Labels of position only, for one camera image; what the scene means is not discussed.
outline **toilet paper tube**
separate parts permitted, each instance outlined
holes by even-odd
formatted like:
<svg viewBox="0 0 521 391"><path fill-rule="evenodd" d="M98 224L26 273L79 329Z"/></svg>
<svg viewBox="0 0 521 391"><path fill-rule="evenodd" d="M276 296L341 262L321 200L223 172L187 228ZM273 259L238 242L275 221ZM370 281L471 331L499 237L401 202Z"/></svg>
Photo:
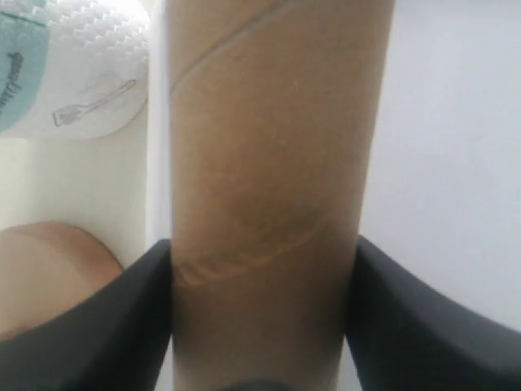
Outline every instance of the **toilet paper tube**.
<svg viewBox="0 0 521 391"><path fill-rule="evenodd" d="M172 0L176 390L336 387L392 0Z"/></svg>

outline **paper towel roll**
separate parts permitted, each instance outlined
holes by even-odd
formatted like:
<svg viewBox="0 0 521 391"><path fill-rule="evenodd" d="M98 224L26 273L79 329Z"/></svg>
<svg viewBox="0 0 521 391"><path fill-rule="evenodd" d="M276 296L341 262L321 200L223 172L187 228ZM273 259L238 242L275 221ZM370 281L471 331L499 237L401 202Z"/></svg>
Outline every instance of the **paper towel roll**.
<svg viewBox="0 0 521 391"><path fill-rule="evenodd" d="M335 388L392 0L172 0L176 389Z"/></svg>
<svg viewBox="0 0 521 391"><path fill-rule="evenodd" d="M0 136L93 138L147 97L138 0L0 0Z"/></svg>

